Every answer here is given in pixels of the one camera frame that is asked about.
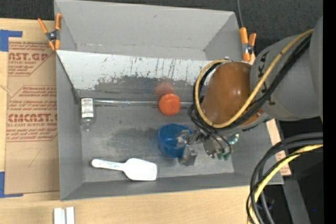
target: wooden table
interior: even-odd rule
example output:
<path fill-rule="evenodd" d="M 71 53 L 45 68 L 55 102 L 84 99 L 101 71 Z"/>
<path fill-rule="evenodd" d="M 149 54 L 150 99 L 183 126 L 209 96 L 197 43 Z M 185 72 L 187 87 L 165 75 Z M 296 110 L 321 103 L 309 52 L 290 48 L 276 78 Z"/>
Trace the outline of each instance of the wooden table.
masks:
<path fill-rule="evenodd" d="M 0 29 L 21 30 L 31 20 L 0 19 Z M 54 22 L 47 22 L 53 29 Z M 29 29 L 27 35 L 40 34 Z M 0 52 L 0 171 L 4 170 L 8 53 Z M 56 207 L 75 208 L 76 224 L 92 223 L 246 223 L 248 187 L 180 193 L 59 201 L 59 192 L 0 199 L 0 223 L 52 223 Z"/>

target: clear bottle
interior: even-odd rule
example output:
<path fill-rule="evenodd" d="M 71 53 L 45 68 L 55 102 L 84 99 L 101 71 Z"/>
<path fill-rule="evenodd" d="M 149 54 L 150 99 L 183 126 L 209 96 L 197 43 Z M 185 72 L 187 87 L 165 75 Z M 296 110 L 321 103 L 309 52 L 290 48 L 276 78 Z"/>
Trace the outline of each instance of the clear bottle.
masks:
<path fill-rule="evenodd" d="M 90 132 L 95 120 L 93 98 L 80 99 L 80 123 L 84 132 Z"/>

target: gray bin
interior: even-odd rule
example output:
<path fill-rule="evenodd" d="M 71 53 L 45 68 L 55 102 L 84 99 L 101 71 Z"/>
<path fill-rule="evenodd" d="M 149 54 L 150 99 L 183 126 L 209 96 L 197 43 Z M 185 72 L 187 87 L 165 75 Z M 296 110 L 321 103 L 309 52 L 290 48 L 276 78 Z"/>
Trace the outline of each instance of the gray bin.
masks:
<path fill-rule="evenodd" d="M 235 14 L 218 10 L 55 0 L 61 13 L 57 51 L 60 199 L 96 198 L 248 185 L 271 147 L 265 123 L 242 132 L 229 160 L 211 159 L 198 144 L 194 166 L 159 149 L 159 128 L 184 124 L 192 87 L 212 60 L 241 60 Z M 160 85 L 181 98 L 182 109 L 165 116 L 157 108 Z M 78 98 L 114 100 L 97 105 L 91 132 L 80 127 Z M 91 167 L 93 158 L 157 164 L 154 182 L 132 182 L 119 171 Z M 281 183 L 281 177 L 273 179 Z"/>

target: bottle cap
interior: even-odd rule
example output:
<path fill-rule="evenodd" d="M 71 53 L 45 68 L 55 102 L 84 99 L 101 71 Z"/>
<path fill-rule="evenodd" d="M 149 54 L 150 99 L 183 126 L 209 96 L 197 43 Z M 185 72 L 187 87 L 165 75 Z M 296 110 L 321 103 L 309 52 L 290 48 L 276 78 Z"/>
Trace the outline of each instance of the bottle cap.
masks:
<path fill-rule="evenodd" d="M 159 100 L 159 109 L 166 116 L 173 116 L 181 109 L 180 98 L 174 93 L 167 93 Z"/>

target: white scoop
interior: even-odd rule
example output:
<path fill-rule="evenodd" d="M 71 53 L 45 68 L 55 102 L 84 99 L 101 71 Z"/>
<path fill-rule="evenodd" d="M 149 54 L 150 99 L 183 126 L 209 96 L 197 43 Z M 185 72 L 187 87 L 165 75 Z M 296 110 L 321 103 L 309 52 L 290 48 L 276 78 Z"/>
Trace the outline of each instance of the white scoop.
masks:
<path fill-rule="evenodd" d="M 156 180 L 156 164 L 142 159 L 131 158 L 125 163 L 115 163 L 102 159 L 93 159 L 93 167 L 123 171 L 131 180 Z"/>

